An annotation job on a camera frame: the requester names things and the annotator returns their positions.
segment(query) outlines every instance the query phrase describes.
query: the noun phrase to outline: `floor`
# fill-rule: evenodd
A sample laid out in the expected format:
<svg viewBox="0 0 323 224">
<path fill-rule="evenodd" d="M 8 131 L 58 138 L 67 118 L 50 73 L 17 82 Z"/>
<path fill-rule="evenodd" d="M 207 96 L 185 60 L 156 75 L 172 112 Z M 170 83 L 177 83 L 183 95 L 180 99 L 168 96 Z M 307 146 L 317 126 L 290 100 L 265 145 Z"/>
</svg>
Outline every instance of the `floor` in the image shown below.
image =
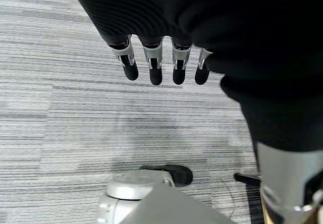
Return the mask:
<svg viewBox="0 0 323 224">
<path fill-rule="evenodd" d="M 165 38 L 164 80 L 153 86 L 133 37 L 131 82 L 77 0 L 0 4 L 0 223 L 95 223 L 112 177 L 164 163 L 192 169 L 183 192 L 251 223 L 233 179 L 256 173 L 247 126 L 221 75 L 195 84 L 198 48 L 177 86 Z"/>
</svg>

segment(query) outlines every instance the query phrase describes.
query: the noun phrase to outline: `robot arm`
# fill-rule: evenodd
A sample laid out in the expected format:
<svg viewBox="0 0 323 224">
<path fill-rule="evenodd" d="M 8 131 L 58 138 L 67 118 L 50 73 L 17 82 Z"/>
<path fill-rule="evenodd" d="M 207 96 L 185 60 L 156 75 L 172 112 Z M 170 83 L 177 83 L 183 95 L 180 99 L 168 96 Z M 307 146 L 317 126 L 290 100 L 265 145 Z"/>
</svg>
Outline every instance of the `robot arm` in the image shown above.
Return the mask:
<svg viewBox="0 0 323 224">
<path fill-rule="evenodd" d="M 130 80 L 138 77 L 130 42 L 119 48 L 111 37 L 170 35 L 204 48 L 195 80 L 225 74 L 221 87 L 241 105 L 276 223 L 297 223 L 322 202 L 323 0 L 79 1 Z M 162 46 L 141 41 L 158 85 Z M 173 40 L 175 83 L 190 50 L 180 46 Z"/>
</svg>

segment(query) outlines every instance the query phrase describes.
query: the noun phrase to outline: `black fabric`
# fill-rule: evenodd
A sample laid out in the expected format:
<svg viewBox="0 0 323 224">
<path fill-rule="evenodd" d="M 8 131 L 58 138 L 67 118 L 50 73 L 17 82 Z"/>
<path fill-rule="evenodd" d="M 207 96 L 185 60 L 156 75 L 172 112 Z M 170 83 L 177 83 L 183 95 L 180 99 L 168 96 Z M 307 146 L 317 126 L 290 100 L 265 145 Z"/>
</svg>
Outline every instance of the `black fabric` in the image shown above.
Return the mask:
<svg viewBox="0 0 323 224">
<path fill-rule="evenodd" d="M 323 0 L 79 1 L 103 38 L 170 35 L 212 48 L 206 64 L 226 75 L 254 142 L 322 149 Z"/>
</svg>

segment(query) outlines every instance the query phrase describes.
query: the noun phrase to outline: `gray metal panel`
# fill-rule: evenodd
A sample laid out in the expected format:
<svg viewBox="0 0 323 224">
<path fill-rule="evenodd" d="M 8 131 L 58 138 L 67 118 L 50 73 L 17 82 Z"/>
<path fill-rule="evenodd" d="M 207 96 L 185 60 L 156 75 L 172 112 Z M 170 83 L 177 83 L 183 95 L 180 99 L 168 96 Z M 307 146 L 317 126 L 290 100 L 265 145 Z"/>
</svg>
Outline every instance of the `gray metal panel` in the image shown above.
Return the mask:
<svg viewBox="0 0 323 224">
<path fill-rule="evenodd" d="M 226 216 L 171 187 L 158 185 L 121 224 L 234 224 Z"/>
</svg>

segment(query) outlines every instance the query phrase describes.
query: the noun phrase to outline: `robotic finger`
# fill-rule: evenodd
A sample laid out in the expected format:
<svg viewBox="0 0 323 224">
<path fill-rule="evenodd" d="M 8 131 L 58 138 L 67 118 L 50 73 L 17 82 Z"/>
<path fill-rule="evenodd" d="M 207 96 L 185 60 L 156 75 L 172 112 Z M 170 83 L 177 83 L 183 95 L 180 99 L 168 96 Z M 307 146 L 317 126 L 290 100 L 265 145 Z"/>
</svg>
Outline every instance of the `robotic finger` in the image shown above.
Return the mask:
<svg viewBox="0 0 323 224">
<path fill-rule="evenodd" d="M 126 77 L 129 80 L 136 80 L 138 78 L 138 68 L 131 43 L 131 35 L 123 38 L 123 40 L 112 39 L 107 44 L 121 62 Z"/>
<path fill-rule="evenodd" d="M 212 53 L 213 52 L 205 48 L 201 49 L 200 55 L 198 57 L 198 66 L 195 73 L 195 82 L 198 85 L 205 84 L 208 79 L 208 75 L 210 74 L 210 71 L 205 64 L 205 59 L 208 56 L 210 56 Z"/>
<path fill-rule="evenodd" d="M 159 85 L 163 80 L 163 38 L 164 37 L 139 37 L 149 66 L 150 81 L 153 85 Z"/>
<path fill-rule="evenodd" d="M 185 69 L 190 57 L 192 41 L 172 38 L 172 45 L 174 64 L 173 82 L 180 85 L 185 80 Z"/>
</svg>

